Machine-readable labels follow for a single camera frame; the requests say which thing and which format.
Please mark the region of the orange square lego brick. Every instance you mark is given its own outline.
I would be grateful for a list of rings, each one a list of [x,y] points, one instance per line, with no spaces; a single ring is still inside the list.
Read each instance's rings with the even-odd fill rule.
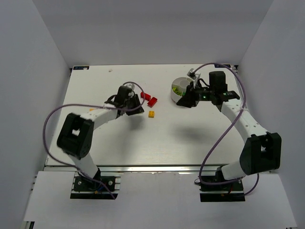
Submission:
[[[154,116],[155,116],[155,112],[154,111],[149,111],[148,112],[148,117],[149,118],[154,118]]]

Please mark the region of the red long lego brick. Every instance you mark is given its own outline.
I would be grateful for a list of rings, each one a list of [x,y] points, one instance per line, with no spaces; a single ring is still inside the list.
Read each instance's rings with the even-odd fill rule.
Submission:
[[[146,101],[151,100],[151,96],[149,94],[147,94],[147,93],[141,92],[140,96],[141,96],[141,98],[145,99]]]

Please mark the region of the red square lego brick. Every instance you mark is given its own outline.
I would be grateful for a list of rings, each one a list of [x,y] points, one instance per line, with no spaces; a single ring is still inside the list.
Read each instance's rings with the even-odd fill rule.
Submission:
[[[156,103],[157,103],[157,98],[156,97],[152,97],[150,100],[149,100],[149,102],[147,103],[147,105],[149,106],[149,107],[153,107]]]

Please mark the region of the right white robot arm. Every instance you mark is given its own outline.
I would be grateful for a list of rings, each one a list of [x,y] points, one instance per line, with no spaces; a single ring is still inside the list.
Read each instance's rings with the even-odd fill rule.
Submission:
[[[278,133],[271,133],[259,125],[246,110],[244,101],[235,91],[229,91],[223,71],[209,73],[209,84],[202,86],[202,79],[194,70],[188,72],[192,82],[186,87],[178,106],[192,108],[200,101],[209,101],[230,121],[244,141],[244,147],[237,161],[221,166],[214,181],[205,185],[222,185],[235,182],[248,175],[258,174],[280,167],[282,139]]]

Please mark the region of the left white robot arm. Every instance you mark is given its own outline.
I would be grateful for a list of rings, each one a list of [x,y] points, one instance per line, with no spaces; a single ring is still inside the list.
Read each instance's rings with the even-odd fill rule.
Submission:
[[[90,155],[93,132],[109,121],[123,115],[137,115],[144,112],[139,96],[134,91],[135,83],[121,85],[117,94],[104,102],[103,107],[87,113],[70,113],[66,116],[57,139],[57,146],[68,155],[79,174],[92,184],[100,179],[100,170]]]

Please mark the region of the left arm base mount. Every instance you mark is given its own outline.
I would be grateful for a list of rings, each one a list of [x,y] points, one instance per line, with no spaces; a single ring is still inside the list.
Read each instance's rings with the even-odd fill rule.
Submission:
[[[92,183],[90,180],[75,173],[70,199],[115,200],[119,194],[121,176],[119,174],[107,175],[106,173],[101,173],[101,182],[110,190],[114,198],[102,184]]]

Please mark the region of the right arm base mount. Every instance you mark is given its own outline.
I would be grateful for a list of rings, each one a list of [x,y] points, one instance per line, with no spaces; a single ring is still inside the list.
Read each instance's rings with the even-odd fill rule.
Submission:
[[[242,181],[225,185],[205,185],[200,181],[200,201],[201,202],[244,202],[244,187]]]

